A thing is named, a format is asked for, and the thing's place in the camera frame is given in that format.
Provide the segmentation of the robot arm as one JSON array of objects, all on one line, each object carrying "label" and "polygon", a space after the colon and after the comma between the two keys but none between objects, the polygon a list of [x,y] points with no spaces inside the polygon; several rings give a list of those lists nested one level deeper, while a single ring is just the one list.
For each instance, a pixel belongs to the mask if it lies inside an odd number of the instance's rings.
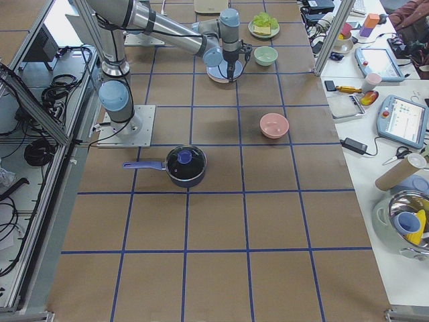
[{"label": "robot arm", "polygon": [[250,59],[252,47],[239,37],[240,19],[235,9],[221,11],[216,19],[188,28],[140,1],[88,1],[101,36],[103,80],[99,99],[111,122],[113,133],[127,136],[140,130],[130,86],[130,66],[125,55],[124,33],[153,36],[202,58],[205,65],[234,82],[240,55]]}]

